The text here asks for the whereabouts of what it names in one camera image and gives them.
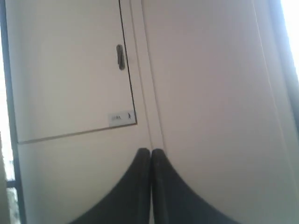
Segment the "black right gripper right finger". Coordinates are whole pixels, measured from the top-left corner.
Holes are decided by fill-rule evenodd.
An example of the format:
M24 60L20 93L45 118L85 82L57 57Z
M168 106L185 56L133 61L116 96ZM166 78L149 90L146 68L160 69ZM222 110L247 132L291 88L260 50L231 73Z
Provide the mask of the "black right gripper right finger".
M156 224L235 224L209 205L179 176L164 150L151 154L152 201Z

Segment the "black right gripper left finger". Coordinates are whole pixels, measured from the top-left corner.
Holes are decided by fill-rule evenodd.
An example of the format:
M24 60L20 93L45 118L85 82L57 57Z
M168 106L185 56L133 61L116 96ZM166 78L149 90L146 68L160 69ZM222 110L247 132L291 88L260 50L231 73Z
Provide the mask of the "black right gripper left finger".
M148 224L150 222L150 151L137 150L119 182L73 224Z

